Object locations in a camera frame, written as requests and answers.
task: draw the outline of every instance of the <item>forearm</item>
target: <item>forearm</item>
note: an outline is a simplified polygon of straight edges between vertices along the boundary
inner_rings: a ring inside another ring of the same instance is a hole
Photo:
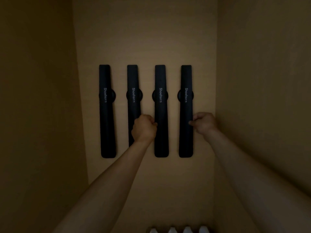
[[[110,232],[150,142],[134,142],[81,196],[54,233]]]
[[[211,129],[212,146],[240,201],[262,232],[311,232],[311,200]]]

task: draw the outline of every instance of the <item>wall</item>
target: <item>wall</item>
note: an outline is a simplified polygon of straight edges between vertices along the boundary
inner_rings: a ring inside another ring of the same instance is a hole
[[[1,0],[0,232],[51,232],[87,187],[71,0]]]
[[[215,111],[216,0],[73,0],[89,182],[115,159],[100,155],[98,66],[112,69],[117,157],[128,147],[127,72],[137,64],[142,113],[154,114],[154,66],[167,69],[169,147],[153,145],[138,171],[113,232],[150,226],[212,225],[214,155],[197,134],[194,155],[178,156],[180,67],[193,67],[193,110]]]
[[[239,146],[311,195],[310,0],[219,0],[216,117]],[[218,232],[257,232],[222,169]]]

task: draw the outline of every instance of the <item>person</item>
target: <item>person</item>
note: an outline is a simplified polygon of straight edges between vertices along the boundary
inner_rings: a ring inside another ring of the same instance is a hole
[[[262,232],[311,232],[311,200],[230,141],[211,113],[189,122],[211,145],[231,186]],[[156,136],[150,115],[135,120],[134,143],[84,192],[53,233],[110,232],[125,204],[144,154]]]

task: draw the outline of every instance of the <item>person's right hand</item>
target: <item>person's right hand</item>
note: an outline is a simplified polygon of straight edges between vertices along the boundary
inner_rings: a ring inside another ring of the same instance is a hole
[[[132,130],[134,140],[151,143],[156,137],[157,123],[152,116],[142,114],[135,119]]]
[[[196,131],[203,135],[206,141],[208,132],[217,129],[216,119],[212,113],[199,112],[193,116],[193,121],[189,121]]]

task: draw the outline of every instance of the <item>person's left arm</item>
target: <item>person's left arm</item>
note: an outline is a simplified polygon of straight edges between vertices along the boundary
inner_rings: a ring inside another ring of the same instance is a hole
[[[141,115],[135,120],[135,142],[84,192],[53,233],[108,233],[117,221],[144,154],[156,136],[154,119]]]

